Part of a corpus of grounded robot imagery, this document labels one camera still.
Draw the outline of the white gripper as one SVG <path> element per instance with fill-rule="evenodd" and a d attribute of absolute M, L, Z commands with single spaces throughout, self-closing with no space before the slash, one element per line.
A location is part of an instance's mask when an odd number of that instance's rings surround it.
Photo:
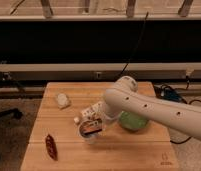
<path fill-rule="evenodd" d="M 102 102 L 99 101 L 80 112 L 73 121 L 78 126 L 83 138 L 90 138 L 103 130 L 103 119 L 101 116 Z"/>

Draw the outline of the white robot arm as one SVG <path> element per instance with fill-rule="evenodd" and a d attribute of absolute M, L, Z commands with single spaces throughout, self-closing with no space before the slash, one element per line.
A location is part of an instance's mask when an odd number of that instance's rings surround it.
<path fill-rule="evenodd" d="M 123 76 L 108 87 L 102 101 L 95 104 L 99 117 L 87 115 L 80 125 L 83 136 L 103 130 L 103 123 L 114 123 L 122 111 L 153 120 L 201 141 L 201 107 L 157 99 L 137 92 L 137 82 Z"/>

